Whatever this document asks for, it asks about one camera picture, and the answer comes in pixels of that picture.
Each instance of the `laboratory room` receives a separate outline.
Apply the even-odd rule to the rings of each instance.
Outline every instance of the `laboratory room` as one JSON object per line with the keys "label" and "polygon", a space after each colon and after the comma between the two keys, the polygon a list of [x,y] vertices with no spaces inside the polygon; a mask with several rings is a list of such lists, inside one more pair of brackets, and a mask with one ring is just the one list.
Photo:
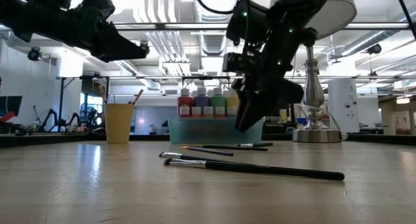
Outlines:
{"label": "laboratory room", "polygon": [[0,223],[415,223],[416,0],[0,2]]}

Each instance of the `computer monitor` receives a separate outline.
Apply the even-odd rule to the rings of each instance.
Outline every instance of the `computer monitor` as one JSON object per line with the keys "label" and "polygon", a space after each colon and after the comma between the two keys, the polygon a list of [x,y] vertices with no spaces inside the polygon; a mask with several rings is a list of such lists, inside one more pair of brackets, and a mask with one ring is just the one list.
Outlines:
{"label": "computer monitor", "polygon": [[22,96],[0,97],[0,117],[5,116],[8,112],[13,111],[16,116],[19,115]]}

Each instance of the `wooden table surface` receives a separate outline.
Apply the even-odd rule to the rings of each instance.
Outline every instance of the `wooden table surface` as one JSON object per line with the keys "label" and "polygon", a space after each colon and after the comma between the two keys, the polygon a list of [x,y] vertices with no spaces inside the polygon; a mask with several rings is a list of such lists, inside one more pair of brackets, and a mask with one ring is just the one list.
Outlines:
{"label": "wooden table surface", "polygon": [[[162,151],[345,173],[344,182],[163,166]],[[0,223],[416,223],[416,147],[276,142],[234,157],[168,142],[0,149]]]}

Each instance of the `clear plastic tray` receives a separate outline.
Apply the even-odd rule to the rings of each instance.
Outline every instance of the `clear plastic tray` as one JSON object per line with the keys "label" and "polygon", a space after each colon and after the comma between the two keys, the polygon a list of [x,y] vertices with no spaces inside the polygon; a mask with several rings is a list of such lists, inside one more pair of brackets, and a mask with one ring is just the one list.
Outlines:
{"label": "clear plastic tray", "polygon": [[235,118],[170,118],[170,142],[173,144],[260,143],[264,119],[241,133],[234,129]]}

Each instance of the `security camera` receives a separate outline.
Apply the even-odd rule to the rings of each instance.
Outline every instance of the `security camera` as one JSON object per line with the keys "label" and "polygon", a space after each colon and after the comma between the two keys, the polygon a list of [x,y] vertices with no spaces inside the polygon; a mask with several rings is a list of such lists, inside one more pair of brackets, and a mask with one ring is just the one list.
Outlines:
{"label": "security camera", "polygon": [[375,44],[372,47],[368,48],[366,52],[370,55],[372,54],[378,55],[379,53],[382,52],[382,47],[380,44]]}
{"label": "security camera", "polygon": [[32,47],[32,49],[29,51],[29,54],[27,55],[27,58],[30,61],[41,61],[42,59],[42,53],[40,52],[40,48],[39,47]]}

